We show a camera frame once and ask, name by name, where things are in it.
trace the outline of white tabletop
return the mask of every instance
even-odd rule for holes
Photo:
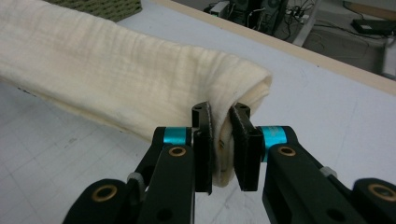
[[[143,1],[142,12],[120,25],[227,51],[269,69],[274,75],[271,93],[252,117],[253,124],[291,126],[302,145],[349,188],[364,177],[396,183],[392,92],[149,0]],[[125,180],[148,147],[134,135],[0,83],[0,223],[62,222],[88,185],[102,178]],[[241,192],[234,179],[224,189],[214,188],[211,196],[197,194],[196,223],[267,223],[264,177],[265,164],[258,192]]]

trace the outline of fabric fold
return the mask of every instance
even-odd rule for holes
[[[271,84],[266,69],[232,54],[38,0],[0,1],[0,80],[147,140],[158,126],[191,126],[191,108],[208,101],[218,186],[233,173],[229,107],[254,112]]]

